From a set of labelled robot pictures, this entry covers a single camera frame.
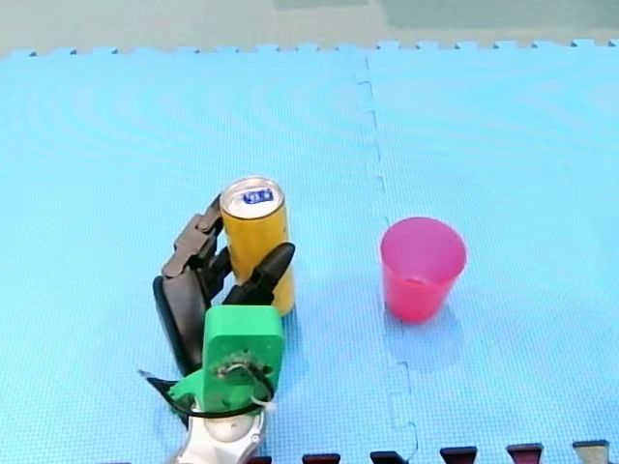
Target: green robot part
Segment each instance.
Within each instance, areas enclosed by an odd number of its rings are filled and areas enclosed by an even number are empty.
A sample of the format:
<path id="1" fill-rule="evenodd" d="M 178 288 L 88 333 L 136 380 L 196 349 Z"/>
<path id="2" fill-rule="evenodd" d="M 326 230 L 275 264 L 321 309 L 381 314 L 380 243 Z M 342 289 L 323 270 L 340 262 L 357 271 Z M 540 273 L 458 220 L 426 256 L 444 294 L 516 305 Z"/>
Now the green robot part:
<path id="1" fill-rule="evenodd" d="M 218 305 L 204 322 L 202 367 L 169 390 L 172 399 L 191 399 L 209 413 L 272 399 L 283 357 L 278 311 L 269 305 Z"/>

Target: can lid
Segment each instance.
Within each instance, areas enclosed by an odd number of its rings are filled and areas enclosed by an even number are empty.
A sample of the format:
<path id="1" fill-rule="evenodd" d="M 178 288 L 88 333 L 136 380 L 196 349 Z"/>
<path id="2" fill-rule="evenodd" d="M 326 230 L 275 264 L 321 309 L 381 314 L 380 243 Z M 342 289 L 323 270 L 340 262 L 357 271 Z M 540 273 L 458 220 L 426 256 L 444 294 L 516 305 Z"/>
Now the can lid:
<path id="1" fill-rule="evenodd" d="M 263 177 L 246 177 L 227 187 L 220 197 L 221 208 L 240 219 L 264 218 L 283 203 L 283 191 Z"/>

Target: gray floor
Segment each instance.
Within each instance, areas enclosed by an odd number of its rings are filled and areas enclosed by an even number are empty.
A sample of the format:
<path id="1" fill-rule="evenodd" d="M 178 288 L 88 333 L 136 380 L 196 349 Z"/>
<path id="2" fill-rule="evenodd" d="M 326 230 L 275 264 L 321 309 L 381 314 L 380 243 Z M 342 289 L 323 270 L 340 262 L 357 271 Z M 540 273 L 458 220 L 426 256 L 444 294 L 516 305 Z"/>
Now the gray floor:
<path id="1" fill-rule="evenodd" d="M 619 0 L 2 0 L 0 55 L 59 46 L 323 47 L 619 38 Z"/>

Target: pink plastic cup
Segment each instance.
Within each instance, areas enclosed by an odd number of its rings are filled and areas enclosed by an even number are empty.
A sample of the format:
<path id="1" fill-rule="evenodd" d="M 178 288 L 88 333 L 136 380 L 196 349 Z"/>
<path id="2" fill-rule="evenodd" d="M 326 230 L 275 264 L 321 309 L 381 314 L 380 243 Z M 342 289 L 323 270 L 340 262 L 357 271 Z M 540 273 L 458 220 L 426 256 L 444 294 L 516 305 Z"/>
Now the pink plastic cup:
<path id="1" fill-rule="evenodd" d="M 392 225 L 380 243 L 385 304 L 405 322 L 436 314 L 466 265 L 466 246 L 449 225 L 410 217 Z"/>

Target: yellow can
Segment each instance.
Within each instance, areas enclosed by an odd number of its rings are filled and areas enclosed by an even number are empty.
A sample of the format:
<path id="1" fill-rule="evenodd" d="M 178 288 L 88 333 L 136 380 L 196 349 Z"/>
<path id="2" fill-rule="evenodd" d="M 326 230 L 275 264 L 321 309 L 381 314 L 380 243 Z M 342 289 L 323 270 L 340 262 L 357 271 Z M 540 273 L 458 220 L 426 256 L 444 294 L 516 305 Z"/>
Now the yellow can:
<path id="1" fill-rule="evenodd" d="M 283 190 L 262 177 L 247 177 L 220 195 L 221 217 L 232 271 L 239 283 L 277 245 L 288 242 Z M 294 281 L 289 267 L 273 292 L 273 306 L 283 316 L 294 306 Z"/>

